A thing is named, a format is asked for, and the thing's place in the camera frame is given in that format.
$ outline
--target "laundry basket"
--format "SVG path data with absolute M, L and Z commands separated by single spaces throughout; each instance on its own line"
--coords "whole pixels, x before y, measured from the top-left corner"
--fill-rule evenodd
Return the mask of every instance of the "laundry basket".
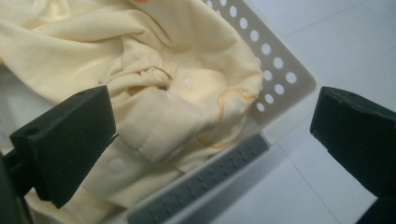
M 257 57 L 264 82 L 246 136 L 108 223 L 163 223 L 267 151 L 311 111 L 318 84 L 248 0 L 202 0 L 230 23 Z

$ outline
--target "basket hole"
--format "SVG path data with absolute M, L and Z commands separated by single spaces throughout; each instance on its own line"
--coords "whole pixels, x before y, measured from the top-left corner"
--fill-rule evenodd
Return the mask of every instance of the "basket hole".
M 250 39 L 254 42 L 257 42 L 259 40 L 260 36 L 259 36 L 259 32 L 257 32 L 256 30 L 252 30 L 250 32 Z
M 262 103 L 257 103 L 257 104 L 256 104 L 256 107 L 257 107 L 257 109 L 258 109 L 260 112 L 264 112 L 264 111 L 265 111 L 265 106 L 264 106 L 264 104 L 262 104 Z
M 280 84 L 276 84 L 275 91 L 277 94 L 282 95 L 283 93 L 285 93 L 285 88 L 283 88 L 283 86 Z
M 212 8 L 213 8 L 213 3 L 212 3 L 212 1 L 207 1 L 206 4 L 207 4 L 209 7 L 212 7 Z
M 230 15 L 231 15 L 232 17 L 235 17 L 236 14 L 238 14 L 238 11 L 236 10 L 236 7 L 235 7 L 235 6 L 231 6 L 231 7 L 230 7 Z
M 271 53 L 271 46 L 269 44 L 263 44 L 262 53 L 265 55 L 269 55 Z
M 274 67 L 277 69 L 283 68 L 283 60 L 281 58 L 274 58 Z
M 268 71 L 268 70 L 265 70 L 263 75 L 264 75 L 264 79 L 267 80 L 267 81 L 271 81 L 272 78 L 273 78 L 272 73 L 270 71 Z
M 246 29 L 248 28 L 248 21 L 245 18 L 241 18 L 241 20 L 239 21 L 239 25 L 241 26 L 242 29 Z
M 273 104 L 274 103 L 274 97 L 272 96 L 272 95 L 270 95 L 270 94 L 266 94 L 265 95 L 265 101 L 268 103 L 268 104 Z
M 297 82 L 297 76 L 292 73 L 292 72 L 288 72 L 286 74 L 286 80 L 290 83 L 290 84 L 294 84 Z

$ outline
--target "yellow shirt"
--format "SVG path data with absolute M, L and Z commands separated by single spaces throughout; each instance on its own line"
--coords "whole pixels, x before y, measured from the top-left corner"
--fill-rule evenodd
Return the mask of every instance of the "yellow shirt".
M 262 72 L 248 45 L 199 0 L 0 0 L 0 59 L 59 103 L 107 85 L 119 137 L 61 210 L 97 223 L 202 164 L 240 133 Z

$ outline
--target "orange stitching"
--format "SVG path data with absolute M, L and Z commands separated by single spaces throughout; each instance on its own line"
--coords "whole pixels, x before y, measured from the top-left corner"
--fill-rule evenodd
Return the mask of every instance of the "orange stitching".
M 248 102 L 248 101 L 250 101 L 250 100 L 252 100 L 252 99 L 257 99 L 257 98 L 258 98 L 258 96 L 257 96 L 256 94 L 255 94 L 255 95 L 246 96 L 246 95 L 245 95 L 244 93 L 242 93 L 241 91 L 236 91 L 236 90 L 225 91 L 224 93 L 222 93 L 222 94 L 219 96 L 219 99 L 218 99 L 218 104 L 219 104 L 219 107 L 220 107 L 220 113 L 219 113 L 219 120 L 218 120 L 218 123 L 217 123 L 216 126 L 219 126 L 219 125 L 220 125 L 220 123 L 221 123 L 221 121 L 222 121 L 222 119 L 223 119 L 223 117 L 224 117 L 224 103 L 223 103 L 223 100 L 224 100 L 224 98 L 225 98 L 229 93 L 232 93 L 232 92 L 238 93 L 238 95 L 241 96 L 242 99 L 243 99 L 245 102 Z M 237 139 L 237 137 L 235 137 L 235 139 L 233 139 L 233 140 L 231 140 L 231 141 L 228 141 L 228 142 L 225 142 L 225 143 L 216 144 L 216 143 L 212 143 L 212 142 L 210 142 L 209 140 L 205 139 L 202 135 L 198 135 L 197 138 L 198 138 L 198 141 L 200 141 L 200 142 L 201 142 L 202 144 L 204 144 L 205 146 L 207 146 L 207 147 L 213 147 L 213 148 L 225 148 L 225 147 L 228 147 L 228 146 L 232 145 L 232 144 L 236 141 L 236 139 Z

